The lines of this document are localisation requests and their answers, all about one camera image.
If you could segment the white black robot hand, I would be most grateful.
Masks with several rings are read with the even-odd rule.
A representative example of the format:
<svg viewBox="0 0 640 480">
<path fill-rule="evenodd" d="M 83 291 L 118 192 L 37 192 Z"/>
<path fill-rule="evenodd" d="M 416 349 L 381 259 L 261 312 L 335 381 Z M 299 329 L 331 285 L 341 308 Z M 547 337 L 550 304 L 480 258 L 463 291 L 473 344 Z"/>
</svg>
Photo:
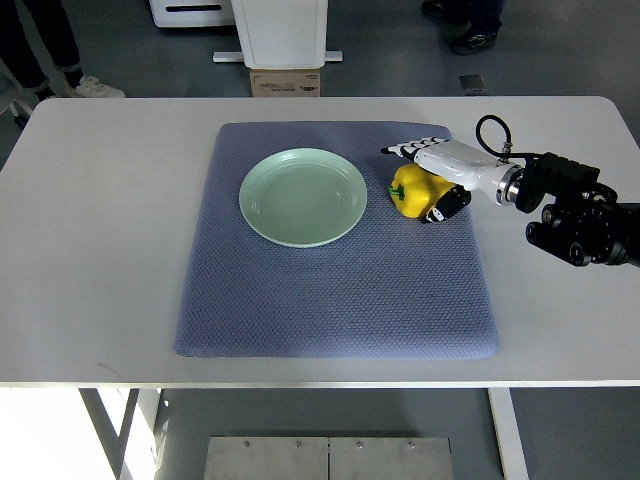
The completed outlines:
<svg viewBox="0 0 640 480">
<path fill-rule="evenodd" d="M 499 205 L 514 203 L 523 168 L 515 163 L 494 158 L 456 140 L 427 137 L 382 149 L 416 163 L 422 169 L 452 182 L 436 206 L 422 219 L 423 223 L 449 220 L 470 204 L 472 193 L 479 191 Z"/>
</svg>

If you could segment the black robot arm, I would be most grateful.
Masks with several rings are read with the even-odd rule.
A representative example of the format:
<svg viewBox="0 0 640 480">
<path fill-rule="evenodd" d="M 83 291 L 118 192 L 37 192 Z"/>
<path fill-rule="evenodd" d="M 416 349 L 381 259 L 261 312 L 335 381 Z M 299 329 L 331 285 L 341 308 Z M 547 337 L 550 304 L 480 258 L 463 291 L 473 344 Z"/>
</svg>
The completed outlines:
<svg viewBox="0 0 640 480">
<path fill-rule="evenodd" d="M 524 154 L 517 191 L 507 199 L 531 213 L 546 195 L 541 220 L 527 225 L 527 241 L 577 267 L 639 265 L 639 204 L 620 203 L 598 181 L 600 170 L 553 153 Z"/>
</svg>

